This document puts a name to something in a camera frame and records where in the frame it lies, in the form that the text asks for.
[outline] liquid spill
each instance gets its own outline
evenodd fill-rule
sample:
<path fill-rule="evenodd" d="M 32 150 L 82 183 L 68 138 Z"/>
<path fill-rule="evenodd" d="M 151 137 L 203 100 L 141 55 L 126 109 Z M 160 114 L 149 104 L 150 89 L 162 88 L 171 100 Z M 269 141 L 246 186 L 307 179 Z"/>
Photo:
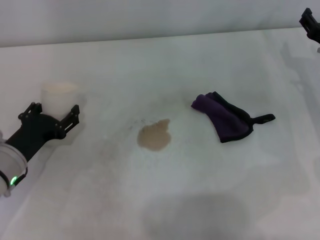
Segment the liquid spill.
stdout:
<path fill-rule="evenodd" d="M 169 119 L 163 119 L 152 125 L 144 126 L 137 137 L 138 145 L 153 152 L 164 149 L 171 141 L 168 133 L 169 123 Z"/>

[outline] brown stain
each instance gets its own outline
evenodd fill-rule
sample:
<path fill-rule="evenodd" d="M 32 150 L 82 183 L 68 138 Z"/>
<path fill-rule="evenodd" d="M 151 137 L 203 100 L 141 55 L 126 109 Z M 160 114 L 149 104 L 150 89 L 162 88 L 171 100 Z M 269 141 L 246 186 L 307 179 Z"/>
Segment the brown stain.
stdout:
<path fill-rule="evenodd" d="M 164 149 L 171 141 L 168 133 L 169 123 L 169 119 L 163 119 L 152 125 L 144 126 L 137 137 L 138 145 L 153 152 Z"/>

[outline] green led light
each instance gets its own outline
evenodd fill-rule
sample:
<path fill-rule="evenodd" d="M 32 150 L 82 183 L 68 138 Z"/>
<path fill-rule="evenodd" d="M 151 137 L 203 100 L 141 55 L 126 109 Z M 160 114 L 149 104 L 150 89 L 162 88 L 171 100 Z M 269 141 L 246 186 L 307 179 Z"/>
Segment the green led light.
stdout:
<path fill-rule="evenodd" d="M 14 176 L 14 177 L 11 179 L 10 184 L 11 184 L 11 185 L 12 185 L 12 184 L 14 184 L 16 180 L 17 180 L 17 177 L 16 177 L 16 176 Z"/>

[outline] white paper cup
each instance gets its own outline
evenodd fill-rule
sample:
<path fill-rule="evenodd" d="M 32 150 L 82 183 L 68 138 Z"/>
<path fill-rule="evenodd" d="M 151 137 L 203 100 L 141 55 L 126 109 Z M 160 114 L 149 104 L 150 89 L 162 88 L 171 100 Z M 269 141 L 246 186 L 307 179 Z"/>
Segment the white paper cup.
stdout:
<path fill-rule="evenodd" d="M 70 82 L 47 82 L 41 88 L 42 113 L 61 121 L 80 98 L 79 87 Z"/>

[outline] white wall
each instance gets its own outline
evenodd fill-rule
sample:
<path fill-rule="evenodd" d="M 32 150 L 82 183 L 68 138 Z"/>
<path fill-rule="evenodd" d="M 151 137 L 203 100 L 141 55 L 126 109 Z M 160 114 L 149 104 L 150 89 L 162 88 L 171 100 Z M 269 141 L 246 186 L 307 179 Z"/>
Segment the white wall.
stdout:
<path fill-rule="evenodd" d="M 0 47 L 288 28 L 319 0 L 2 0 Z"/>

